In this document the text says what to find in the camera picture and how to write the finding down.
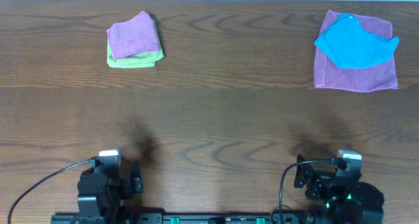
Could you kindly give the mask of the blue microfiber cloth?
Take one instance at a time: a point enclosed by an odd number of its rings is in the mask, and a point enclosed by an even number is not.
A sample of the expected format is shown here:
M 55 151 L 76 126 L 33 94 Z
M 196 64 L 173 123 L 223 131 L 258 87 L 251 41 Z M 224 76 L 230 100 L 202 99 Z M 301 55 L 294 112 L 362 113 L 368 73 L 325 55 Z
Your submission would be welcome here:
M 399 38 L 365 31 L 359 19 L 343 13 L 314 42 L 328 59 L 342 69 L 365 69 L 391 60 Z

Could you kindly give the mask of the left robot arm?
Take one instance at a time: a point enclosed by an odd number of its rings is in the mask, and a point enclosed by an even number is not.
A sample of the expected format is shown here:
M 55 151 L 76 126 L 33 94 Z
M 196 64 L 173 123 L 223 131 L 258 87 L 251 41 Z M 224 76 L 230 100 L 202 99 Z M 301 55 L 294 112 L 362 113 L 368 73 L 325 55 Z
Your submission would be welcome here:
M 77 184 L 79 223 L 135 223 L 134 214 L 121 204 L 143 191 L 138 161 L 130 163 L 130 175 L 120 177 L 118 155 L 93 157 Z

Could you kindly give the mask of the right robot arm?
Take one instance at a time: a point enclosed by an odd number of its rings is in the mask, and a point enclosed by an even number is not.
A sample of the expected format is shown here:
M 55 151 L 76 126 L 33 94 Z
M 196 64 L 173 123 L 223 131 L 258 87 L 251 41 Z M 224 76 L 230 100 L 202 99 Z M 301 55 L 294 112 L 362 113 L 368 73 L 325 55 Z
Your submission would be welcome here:
M 297 157 L 294 187 L 306 187 L 306 198 L 324 202 L 324 207 L 304 212 L 299 223 L 382 224 L 384 194 L 360 181 L 362 156 L 340 150 L 330 162 L 334 172 L 315 170 L 302 155 Z

